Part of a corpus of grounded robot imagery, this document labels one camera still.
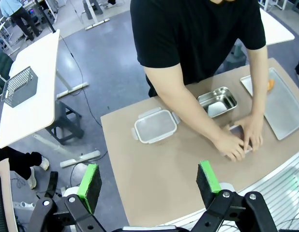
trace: plastic basket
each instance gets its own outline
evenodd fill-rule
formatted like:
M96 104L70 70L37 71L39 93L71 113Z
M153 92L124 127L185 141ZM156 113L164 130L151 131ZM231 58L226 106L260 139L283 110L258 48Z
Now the plastic basket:
M1 101L14 108L36 94L37 84L37 75L27 67L5 83Z

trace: blue-gray floor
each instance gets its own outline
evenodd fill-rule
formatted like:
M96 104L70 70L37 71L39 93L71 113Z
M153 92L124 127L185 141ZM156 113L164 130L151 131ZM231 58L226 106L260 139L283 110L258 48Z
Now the blue-gray floor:
M269 57L276 58L299 87L299 81L294 75L294 67L299 59L299 36L295 34L295 37L294 41L269 46L268 51ZM88 31L79 31L67 37L65 41L82 70L84 81L90 83L85 91L97 120L100 120L102 115L148 97L149 88L144 72L136 60L129 12L117 15L109 22ZM63 41L60 41L59 45L57 68L72 86L82 82L81 73ZM57 80L57 93L64 90L62 83ZM81 92L77 96L67 96L62 101L82 114L81 126L85 131L84 137L81 140L71 141L66 146L67 149L83 154L98 149L103 154L106 151L103 131L90 116L84 94ZM52 140L45 130L39 133ZM30 136L12 144L11 147L23 152L38 151L50 160L51 167L46 173L38 167L35 168L38 182L35 191L46 190L50 171L59 172L58 188L70 185L72 167L60 168L60 161L66 160L61 154ZM98 164L103 186L95 216L106 230L110 231L127 225L128 222L108 154L99 160ZM84 164L75 168L72 176L73 186L80 182L85 169ZM11 178L14 177L14 172L11 172ZM16 202L31 203L38 200L35 192L30 190L28 185L18 188L16 181L13 181L12 189L13 200ZM16 210L16 213L21 222L29 221L29 211Z

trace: orange object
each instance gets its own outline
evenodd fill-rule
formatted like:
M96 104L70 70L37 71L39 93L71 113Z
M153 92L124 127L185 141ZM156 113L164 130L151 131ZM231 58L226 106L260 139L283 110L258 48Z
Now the orange object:
M274 87L274 80L268 81L268 92L271 91Z

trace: person's left hand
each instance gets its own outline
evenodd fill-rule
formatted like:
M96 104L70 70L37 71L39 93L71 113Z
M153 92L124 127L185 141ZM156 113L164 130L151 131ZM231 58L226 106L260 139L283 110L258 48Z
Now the person's left hand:
M241 125L244 131L244 151L249 148L249 141L252 142L253 152L263 144L262 126L264 122L263 114L250 114L249 116L235 122Z

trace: person's right hand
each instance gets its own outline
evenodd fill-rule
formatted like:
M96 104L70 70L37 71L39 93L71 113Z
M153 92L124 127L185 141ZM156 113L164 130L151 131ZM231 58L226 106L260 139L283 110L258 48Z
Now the person's right hand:
M244 146L244 142L234 136L229 128L221 130L219 139L213 143L222 154L227 155L233 162L245 158L245 152L241 148Z

